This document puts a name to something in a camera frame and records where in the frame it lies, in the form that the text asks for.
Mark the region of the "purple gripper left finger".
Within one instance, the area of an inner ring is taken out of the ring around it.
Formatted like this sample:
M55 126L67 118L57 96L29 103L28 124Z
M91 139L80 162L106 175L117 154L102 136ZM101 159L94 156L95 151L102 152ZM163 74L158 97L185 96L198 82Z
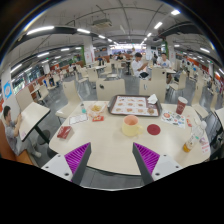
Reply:
M65 155L65 160L72 172L71 181L76 185L82 181L90 154L91 143L86 143Z

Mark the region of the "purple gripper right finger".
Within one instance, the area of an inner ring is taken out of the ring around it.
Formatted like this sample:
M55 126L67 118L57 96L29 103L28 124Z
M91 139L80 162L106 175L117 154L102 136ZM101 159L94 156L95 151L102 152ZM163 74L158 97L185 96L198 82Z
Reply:
M152 183L152 172L155 169L160 155L138 143L133 143L132 153L137 162L144 184L147 185Z

